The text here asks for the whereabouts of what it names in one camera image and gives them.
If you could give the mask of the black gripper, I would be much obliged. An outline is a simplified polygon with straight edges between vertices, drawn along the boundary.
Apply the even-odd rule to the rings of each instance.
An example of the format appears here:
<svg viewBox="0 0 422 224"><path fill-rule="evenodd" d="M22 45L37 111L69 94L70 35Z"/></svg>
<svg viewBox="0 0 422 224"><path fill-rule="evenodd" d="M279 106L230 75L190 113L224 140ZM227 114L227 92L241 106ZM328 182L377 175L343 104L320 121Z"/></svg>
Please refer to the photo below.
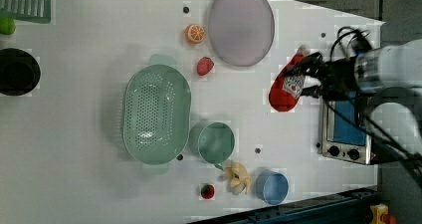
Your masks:
<svg viewBox="0 0 422 224"><path fill-rule="evenodd" d="M320 94L326 101L345 101L358 91L354 76L354 60L337 60L322 64L322 54L312 53L303 57L291 69L293 76L310 76L317 73L321 82Z"/></svg>

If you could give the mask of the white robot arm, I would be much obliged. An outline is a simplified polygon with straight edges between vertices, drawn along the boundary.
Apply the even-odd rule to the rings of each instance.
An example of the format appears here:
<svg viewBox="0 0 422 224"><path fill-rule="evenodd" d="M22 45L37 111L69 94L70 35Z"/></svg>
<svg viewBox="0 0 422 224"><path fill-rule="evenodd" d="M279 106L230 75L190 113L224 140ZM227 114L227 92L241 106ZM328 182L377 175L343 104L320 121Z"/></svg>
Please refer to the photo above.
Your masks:
<svg viewBox="0 0 422 224"><path fill-rule="evenodd" d="M322 62L318 54L303 58L287 71L288 76L304 75L320 84L314 95L328 102L346 101L357 93L369 96L363 115L378 130L374 136L412 159L385 127L373 121L373 111L384 104L399 104L407 108L421 125L421 42L414 40L397 46L387 46L364 52L350 60Z"/></svg>

